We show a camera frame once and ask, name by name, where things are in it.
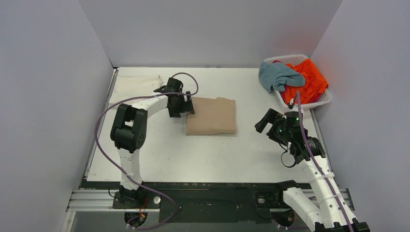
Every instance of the table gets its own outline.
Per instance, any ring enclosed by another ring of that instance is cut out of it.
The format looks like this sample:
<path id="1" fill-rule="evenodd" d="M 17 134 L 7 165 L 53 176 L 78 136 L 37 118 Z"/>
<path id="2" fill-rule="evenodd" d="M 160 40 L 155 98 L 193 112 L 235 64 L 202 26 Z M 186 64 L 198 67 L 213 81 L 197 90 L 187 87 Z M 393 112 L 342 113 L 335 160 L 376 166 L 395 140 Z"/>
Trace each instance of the table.
<path id="1" fill-rule="evenodd" d="M 141 148 L 141 176 L 149 182 L 234 182 L 275 183 L 295 180 L 307 183 L 297 167 L 286 168 L 280 161 L 283 149 L 269 140 L 266 127 L 262 134 L 254 125 L 269 108 L 282 112 L 275 96 L 261 86 L 258 69 L 237 68 L 119 68 L 118 76 L 161 75 L 167 78 L 178 72 L 193 75 L 199 84 L 196 97 L 224 97 L 236 101 L 236 135 L 186 136 L 186 117 L 170 118 L 162 110 L 148 120 L 147 139 Z M 183 91 L 195 91 L 195 83 L 184 75 L 176 77 L 184 83 Z M 103 149 L 117 163 L 119 155 L 110 140 L 116 111 L 107 113 L 100 133 Z M 303 117 L 309 136 L 317 137 L 309 110 Z M 292 158 L 284 156 L 286 164 Z M 120 171 L 96 149 L 87 181 L 118 182 Z"/>

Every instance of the teal towel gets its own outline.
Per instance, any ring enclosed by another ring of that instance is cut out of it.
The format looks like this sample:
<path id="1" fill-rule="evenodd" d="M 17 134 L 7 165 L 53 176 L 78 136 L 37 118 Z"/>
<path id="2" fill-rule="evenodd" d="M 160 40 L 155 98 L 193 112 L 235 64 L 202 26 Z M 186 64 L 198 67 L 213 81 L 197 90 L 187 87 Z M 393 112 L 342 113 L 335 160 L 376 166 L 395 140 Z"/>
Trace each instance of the teal towel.
<path id="1" fill-rule="evenodd" d="M 275 62 L 270 65 L 263 62 L 259 67 L 259 80 L 268 93 L 272 92 L 272 87 L 283 92 L 285 91 L 285 85 L 294 87 L 305 85 L 304 77 L 282 62 Z"/>

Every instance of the laundry basket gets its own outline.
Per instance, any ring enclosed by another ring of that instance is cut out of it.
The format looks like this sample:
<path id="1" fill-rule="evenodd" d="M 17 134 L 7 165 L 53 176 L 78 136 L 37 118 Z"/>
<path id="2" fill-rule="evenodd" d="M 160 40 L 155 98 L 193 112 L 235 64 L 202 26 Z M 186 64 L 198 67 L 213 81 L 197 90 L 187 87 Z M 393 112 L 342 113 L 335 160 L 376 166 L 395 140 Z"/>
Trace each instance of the laundry basket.
<path id="1" fill-rule="evenodd" d="M 287 56 L 280 56 L 280 57 L 272 57 L 267 58 L 264 61 L 268 64 L 271 64 L 275 60 L 279 60 L 285 64 L 297 65 L 300 64 L 303 60 L 307 59 L 308 57 L 302 54 L 298 55 L 287 55 Z M 280 107 L 283 111 L 289 110 L 288 105 L 283 101 L 282 96 L 280 95 L 279 91 L 274 90 L 275 97 L 277 98 Z M 313 109 L 316 106 L 323 105 L 329 103 L 332 100 L 332 95 L 330 94 L 329 90 L 326 88 L 324 93 L 319 97 L 317 102 L 309 103 L 309 104 L 302 104 L 301 107 L 303 109 Z"/>

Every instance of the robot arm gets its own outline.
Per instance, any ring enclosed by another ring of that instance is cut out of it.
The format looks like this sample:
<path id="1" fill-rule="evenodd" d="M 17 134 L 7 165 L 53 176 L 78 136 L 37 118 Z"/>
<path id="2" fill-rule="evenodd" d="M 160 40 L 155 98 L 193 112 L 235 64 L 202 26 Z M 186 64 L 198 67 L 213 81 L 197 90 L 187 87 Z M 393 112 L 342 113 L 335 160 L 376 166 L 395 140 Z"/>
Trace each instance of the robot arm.
<path id="1" fill-rule="evenodd" d="M 182 87 L 181 81 L 169 78 L 167 85 L 154 90 L 149 98 L 133 105 L 118 106 L 110 137 L 118 148 L 121 167 L 139 184 L 143 182 L 140 175 L 139 153 L 146 139 L 148 118 L 165 108 L 168 108 L 170 117 L 181 117 L 180 113 L 186 112 L 195 113 L 189 91 L 186 93 L 186 101 L 182 95 L 166 94 L 182 93 Z M 122 197 L 139 202 L 143 196 L 137 191 L 138 187 L 122 173 L 119 188 Z"/>
<path id="2" fill-rule="evenodd" d="M 340 191 L 335 183 L 334 174 L 331 172 L 328 160 L 325 156 L 322 145 L 317 138 L 308 137 L 308 131 L 304 129 L 307 142 L 318 163 L 321 171 L 309 156 L 300 129 L 299 115 L 296 110 L 286 112 L 284 115 L 273 109 L 269 109 L 263 119 L 255 125 L 256 131 L 261 133 L 267 123 L 272 127 L 267 135 L 269 139 L 288 146 L 288 151 L 295 159 L 295 166 L 300 168 L 306 175 L 319 208 L 308 199 L 294 181 L 283 182 L 283 202 L 291 207 L 307 224 L 313 232 L 345 232 L 349 231 L 347 223 L 351 224 L 355 232 L 369 232 L 370 229 L 365 222 L 359 223 L 354 213 L 346 205 Z M 328 186 L 325 178 L 333 186 L 334 194 Z M 348 218 L 346 222 L 337 199 L 345 210 Z"/>

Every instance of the white wall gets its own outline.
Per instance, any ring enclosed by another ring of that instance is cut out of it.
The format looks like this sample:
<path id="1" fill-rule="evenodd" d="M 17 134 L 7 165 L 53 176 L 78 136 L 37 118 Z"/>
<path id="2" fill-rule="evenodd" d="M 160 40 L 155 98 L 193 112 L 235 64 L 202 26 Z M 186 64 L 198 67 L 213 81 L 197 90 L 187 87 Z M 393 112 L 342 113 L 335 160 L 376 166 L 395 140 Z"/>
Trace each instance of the white wall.
<path id="1" fill-rule="evenodd" d="M 255 67 L 311 56 L 342 0 L 80 0 L 114 66 Z"/>
<path id="2" fill-rule="evenodd" d="M 59 231 L 112 66 L 77 0 L 3 0 L 0 31 L 1 231 Z"/>
<path id="3" fill-rule="evenodd" d="M 409 10 L 344 0 L 312 57 L 334 97 L 316 113 L 336 179 L 372 232 L 410 226 Z"/>

